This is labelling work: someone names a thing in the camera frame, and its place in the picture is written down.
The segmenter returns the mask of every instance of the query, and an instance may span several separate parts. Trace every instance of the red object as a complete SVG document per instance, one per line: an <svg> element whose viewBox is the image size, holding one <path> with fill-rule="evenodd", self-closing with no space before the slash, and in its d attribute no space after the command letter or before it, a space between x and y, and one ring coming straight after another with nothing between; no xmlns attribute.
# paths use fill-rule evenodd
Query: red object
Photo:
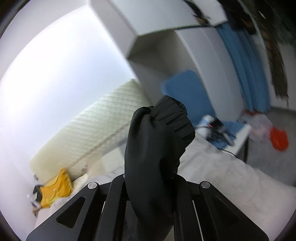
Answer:
<svg viewBox="0 0 296 241"><path fill-rule="evenodd" d="M256 110L254 110L253 112L250 112L248 110L245 110L244 113L245 113L245 115L249 115L249 116L254 116L256 114L262 114L262 112L258 112Z"/></svg>
<svg viewBox="0 0 296 241"><path fill-rule="evenodd" d="M272 146L276 150L285 151L289 147L287 133L285 131L280 131L275 127L273 127L270 131L270 140L272 142Z"/></svg>

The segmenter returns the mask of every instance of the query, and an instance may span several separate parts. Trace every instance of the white cabinet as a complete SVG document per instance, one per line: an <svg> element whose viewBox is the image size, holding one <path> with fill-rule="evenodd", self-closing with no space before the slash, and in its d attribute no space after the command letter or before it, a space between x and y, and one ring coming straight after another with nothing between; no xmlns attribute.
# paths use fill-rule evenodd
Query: white cabinet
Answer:
<svg viewBox="0 0 296 241"><path fill-rule="evenodd" d="M182 0L111 0L138 35L198 25Z"/></svg>
<svg viewBox="0 0 296 241"><path fill-rule="evenodd" d="M231 57L215 28L176 31L189 52L220 120L236 120L244 108Z"/></svg>
<svg viewBox="0 0 296 241"><path fill-rule="evenodd" d="M129 58L137 78L153 104L162 82L186 69L202 81L217 117L235 121L244 109L231 57L215 28L187 28L167 32L145 51Z"/></svg>
<svg viewBox="0 0 296 241"><path fill-rule="evenodd" d="M182 0L91 0L91 5L127 57L139 37L151 42L150 34L199 26Z"/></svg>

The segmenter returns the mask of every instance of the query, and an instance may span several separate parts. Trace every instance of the white wall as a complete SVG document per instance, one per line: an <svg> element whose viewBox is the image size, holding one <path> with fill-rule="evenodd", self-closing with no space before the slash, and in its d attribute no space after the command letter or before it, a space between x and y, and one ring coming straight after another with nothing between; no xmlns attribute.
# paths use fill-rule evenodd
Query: white wall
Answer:
<svg viewBox="0 0 296 241"><path fill-rule="evenodd" d="M129 65L88 6L38 34L0 83L1 133L20 172L32 181L28 162L38 150L81 111L130 78Z"/></svg>
<svg viewBox="0 0 296 241"><path fill-rule="evenodd" d="M87 4L87 0L31 0L0 39L0 79L19 52L45 27Z"/></svg>
<svg viewBox="0 0 296 241"><path fill-rule="evenodd" d="M3 144L0 138L0 210L15 234L26 240L36 222L27 198L33 187L14 166Z"/></svg>
<svg viewBox="0 0 296 241"><path fill-rule="evenodd" d="M268 62L268 56L265 48L257 35L253 35L253 40L259 51L263 69L269 88L270 103L274 107L287 109L287 101L277 98L272 85L271 72ZM296 110L296 57L293 48L290 45L279 44L283 62L286 68L288 80L289 109Z"/></svg>

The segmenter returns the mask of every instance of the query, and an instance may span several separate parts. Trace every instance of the table leg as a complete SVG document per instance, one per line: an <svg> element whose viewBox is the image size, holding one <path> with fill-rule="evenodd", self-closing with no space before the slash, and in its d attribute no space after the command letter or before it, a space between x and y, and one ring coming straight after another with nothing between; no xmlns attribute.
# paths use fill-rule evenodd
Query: table leg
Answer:
<svg viewBox="0 0 296 241"><path fill-rule="evenodd" d="M247 138L244 144L244 163L247 163L248 160L248 153L249 153L249 138Z"/></svg>

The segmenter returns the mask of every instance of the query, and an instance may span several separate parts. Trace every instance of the blue curtain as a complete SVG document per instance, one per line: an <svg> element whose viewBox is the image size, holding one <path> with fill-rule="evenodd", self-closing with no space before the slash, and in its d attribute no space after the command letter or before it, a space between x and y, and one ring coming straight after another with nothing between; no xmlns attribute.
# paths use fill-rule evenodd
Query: blue curtain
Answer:
<svg viewBox="0 0 296 241"><path fill-rule="evenodd" d="M270 99L267 81L251 36L245 30L233 30L228 23L216 29L233 61L246 109L251 112L268 111Z"/></svg>

